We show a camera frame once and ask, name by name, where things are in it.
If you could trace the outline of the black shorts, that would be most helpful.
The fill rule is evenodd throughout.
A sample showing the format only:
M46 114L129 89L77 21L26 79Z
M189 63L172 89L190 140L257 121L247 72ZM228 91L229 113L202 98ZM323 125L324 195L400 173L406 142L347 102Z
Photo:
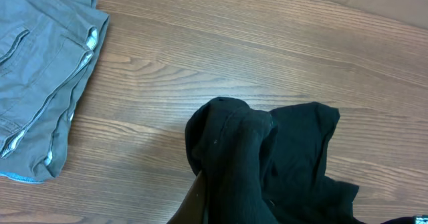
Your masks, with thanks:
M355 223L354 184L326 176L340 113L311 102L261 111L218 97L187 122L189 164L207 181L205 223Z

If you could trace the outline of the folded grey shorts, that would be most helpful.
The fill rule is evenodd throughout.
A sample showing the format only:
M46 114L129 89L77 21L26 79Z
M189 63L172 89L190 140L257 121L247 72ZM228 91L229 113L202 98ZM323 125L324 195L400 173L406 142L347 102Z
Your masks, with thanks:
M97 0L1 0L1 175L56 178L110 17Z

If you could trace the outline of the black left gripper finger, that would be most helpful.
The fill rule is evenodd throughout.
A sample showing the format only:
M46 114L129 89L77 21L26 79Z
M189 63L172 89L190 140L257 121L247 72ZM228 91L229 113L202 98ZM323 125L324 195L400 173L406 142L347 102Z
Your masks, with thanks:
M203 171L200 171L168 224L203 224L206 200L206 176Z

